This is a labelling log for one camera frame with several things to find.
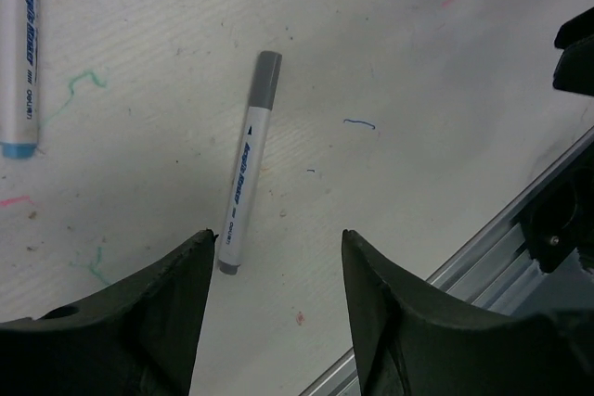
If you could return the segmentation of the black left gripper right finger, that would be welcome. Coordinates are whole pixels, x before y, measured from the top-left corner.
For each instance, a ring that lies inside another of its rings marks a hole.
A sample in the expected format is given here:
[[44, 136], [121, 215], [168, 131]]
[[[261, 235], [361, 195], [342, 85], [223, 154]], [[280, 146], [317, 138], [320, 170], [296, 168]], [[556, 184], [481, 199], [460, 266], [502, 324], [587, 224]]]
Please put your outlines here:
[[364, 395], [590, 395], [593, 312], [524, 318], [459, 300], [354, 230], [342, 270]]

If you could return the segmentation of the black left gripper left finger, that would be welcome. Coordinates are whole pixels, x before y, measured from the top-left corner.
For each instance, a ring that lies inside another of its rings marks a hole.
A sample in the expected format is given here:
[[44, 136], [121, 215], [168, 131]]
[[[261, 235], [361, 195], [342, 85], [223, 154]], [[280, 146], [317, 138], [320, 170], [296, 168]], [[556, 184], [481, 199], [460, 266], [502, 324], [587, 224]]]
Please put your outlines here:
[[216, 236], [39, 319], [1, 325], [4, 395], [187, 395]]

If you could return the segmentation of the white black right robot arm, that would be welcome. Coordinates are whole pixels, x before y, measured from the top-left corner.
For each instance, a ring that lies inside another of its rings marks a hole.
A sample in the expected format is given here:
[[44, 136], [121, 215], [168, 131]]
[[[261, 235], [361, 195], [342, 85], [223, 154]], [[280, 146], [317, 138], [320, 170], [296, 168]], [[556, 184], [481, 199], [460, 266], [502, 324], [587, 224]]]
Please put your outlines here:
[[593, 7], [560, 27], [554, 40], [554, 46], [562, 51], [553, 73], [555, 90], [593, 96], [593, 27]]

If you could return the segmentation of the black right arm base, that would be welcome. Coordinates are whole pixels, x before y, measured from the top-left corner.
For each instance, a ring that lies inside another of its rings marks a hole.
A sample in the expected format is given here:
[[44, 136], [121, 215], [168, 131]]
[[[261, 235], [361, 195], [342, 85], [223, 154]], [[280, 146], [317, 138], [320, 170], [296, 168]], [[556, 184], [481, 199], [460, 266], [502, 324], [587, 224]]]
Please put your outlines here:
[[529, 255], [545, 274], [575, 252], [593, 272], [593, 146], [556, 175], [520, 214]]

